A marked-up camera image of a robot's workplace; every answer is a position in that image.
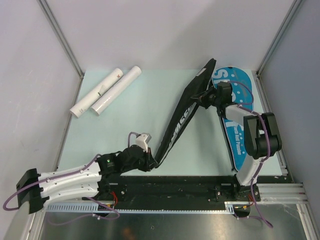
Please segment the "black racket bag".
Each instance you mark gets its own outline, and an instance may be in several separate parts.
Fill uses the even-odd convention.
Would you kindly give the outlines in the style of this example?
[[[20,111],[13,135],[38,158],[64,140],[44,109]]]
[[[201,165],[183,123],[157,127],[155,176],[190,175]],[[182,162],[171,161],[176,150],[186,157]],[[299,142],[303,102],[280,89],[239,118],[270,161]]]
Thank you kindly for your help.
[[[214,58],[210,59],[183,90],[154,157],[159,163],[159,166],[164,162],[168,153],[200,107],[191,99],[191,96],[202,93],[208,89],[214,89],[210,81],[216,63],[217,61]]]

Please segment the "white shuttlecock tube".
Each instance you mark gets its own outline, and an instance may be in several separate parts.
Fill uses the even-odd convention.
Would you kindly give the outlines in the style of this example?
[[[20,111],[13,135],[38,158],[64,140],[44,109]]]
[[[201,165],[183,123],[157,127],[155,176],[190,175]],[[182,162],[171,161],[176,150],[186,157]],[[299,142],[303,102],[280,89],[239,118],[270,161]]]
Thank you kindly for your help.
[[[90,108],[96,115],[101,115],[101,113],[141,74],[142,70],[135,65]]]

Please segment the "blue racket bag cover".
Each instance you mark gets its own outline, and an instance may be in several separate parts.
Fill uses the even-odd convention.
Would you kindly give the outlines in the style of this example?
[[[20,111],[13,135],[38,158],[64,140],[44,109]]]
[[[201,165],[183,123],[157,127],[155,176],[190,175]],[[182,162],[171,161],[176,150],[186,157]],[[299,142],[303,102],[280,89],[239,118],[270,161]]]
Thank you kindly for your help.
[[[234,66],[221,67],[212,74],[212,83],[216,87],[219,82],[231,82],[232,101],[253,110],[253,88],[250,75]],[[221,119],[222,129],[226,137],[233,171],[239,171],[245,161],[247,152],[244,142],[244,128],[235,121]]]

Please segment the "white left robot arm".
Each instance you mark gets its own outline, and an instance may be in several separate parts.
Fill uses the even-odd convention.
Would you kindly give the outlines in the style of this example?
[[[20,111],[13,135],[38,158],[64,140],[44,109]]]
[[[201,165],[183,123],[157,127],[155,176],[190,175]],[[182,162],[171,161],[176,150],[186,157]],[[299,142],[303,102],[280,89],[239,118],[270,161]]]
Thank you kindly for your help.
[[[108,178],[131,170],[149,172],[158,167],[151,150],[132,145],[123,151],[97,154],[88,164],[63,171],[39,173],[27,170],[16,184],[17,202],[29,204],[29,213],[36,213],[55,202],[110,196]]]

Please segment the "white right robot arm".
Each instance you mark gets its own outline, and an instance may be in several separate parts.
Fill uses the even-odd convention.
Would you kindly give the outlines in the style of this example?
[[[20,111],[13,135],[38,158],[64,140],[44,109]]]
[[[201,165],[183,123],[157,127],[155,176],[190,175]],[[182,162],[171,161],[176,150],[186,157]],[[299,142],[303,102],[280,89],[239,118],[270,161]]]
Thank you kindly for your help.
[[[282,148],[275,115],[271,112],[258,113],[245,108],[243,103],[232,101],[232,84],[248,87],[239,81],[220,81],[216,86],[193,95],[191,99],[207,109],[214,106],[219,117],[243,126],[246,158],[241,169],[235,175],[237,184],[230,188],[231,196],[242,201],[249,194],[247,186],[257,182],[258,175],[269,157]]]

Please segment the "white cardboard tube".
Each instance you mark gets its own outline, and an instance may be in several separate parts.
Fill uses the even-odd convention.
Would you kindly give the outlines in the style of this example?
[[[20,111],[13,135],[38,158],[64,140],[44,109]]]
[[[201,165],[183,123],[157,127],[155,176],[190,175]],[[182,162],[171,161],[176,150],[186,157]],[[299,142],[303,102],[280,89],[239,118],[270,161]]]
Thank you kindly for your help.
[[[79,100],[69,112],[76,118],[84,114],[102,95],[104,95],[120,78],[124,75],[123,71],[115,68],[89,93]]]

